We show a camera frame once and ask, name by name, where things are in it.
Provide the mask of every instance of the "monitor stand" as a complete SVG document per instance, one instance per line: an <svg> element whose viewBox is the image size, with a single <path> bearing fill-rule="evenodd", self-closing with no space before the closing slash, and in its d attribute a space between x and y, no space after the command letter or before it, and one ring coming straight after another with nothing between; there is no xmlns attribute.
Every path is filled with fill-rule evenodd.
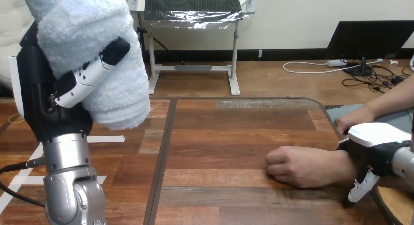
<svg viewBox="0 0 414 225"><path fill-rule="evenodd" d="M359 65L351 69L345 69L344 72L355 76L369 76L373 73L373 69L367 65L367 59L362 57L361 64L350 63L350 67Z"/></svg>

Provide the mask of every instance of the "human arm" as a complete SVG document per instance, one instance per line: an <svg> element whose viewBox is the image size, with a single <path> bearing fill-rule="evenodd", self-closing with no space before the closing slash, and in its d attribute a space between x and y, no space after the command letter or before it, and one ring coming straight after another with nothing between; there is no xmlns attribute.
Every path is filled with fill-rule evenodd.
<svg viewBox="0 0 414 225"><path fill-rule="evenodd" d="M275 180L297 188L349 187L362 165L346 151L282 146L266 155L266 170ZM387 176L377 186L412 190L402 178Z"/></svg>
<svg viewBox="0 0 414 225"><path fill-rule="evenodd" d="M413 107L414 75L363 107L335 119L335 124L339 133L346 134L352 126L373 122L378 117Z"/></svg>

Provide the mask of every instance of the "white towel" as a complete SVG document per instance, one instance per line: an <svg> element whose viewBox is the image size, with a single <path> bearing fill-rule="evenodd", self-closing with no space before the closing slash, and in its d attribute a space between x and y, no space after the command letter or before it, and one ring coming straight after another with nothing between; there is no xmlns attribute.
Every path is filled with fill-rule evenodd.
<svg viewBox="0 0 414 225"><path fill-rule="evenodd" d="M38 23L39 46L57 78L98 56L122 37L129 53L82 101L109 129L137 127L149 114L149 85L133 19L125 0L26 0Z"/></svg>

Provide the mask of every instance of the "computer monitor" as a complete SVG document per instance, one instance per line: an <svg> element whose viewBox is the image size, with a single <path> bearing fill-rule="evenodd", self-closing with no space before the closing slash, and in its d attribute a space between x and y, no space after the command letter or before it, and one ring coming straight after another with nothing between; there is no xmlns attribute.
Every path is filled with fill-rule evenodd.
<svg viewBox="0 0 414 225"><path fill-rule="evenodd" d="M366 59L392 59L414 31L414 20L340 21L326 51L327 59L359 59L358 67L344 70L368 76Z"/></svg>

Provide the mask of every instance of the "power strip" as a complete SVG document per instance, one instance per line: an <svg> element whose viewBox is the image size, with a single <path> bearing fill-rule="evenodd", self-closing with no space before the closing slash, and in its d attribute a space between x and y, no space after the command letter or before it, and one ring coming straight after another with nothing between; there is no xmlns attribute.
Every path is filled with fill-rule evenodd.
<svg viewBox="0 0 414 225"><path fill-rule="evenodd" d="M347 63L347 60L340 60L340 59L326 61L326 65L329 67L338 67L338 66L347 65L346 63Z"/></svg>

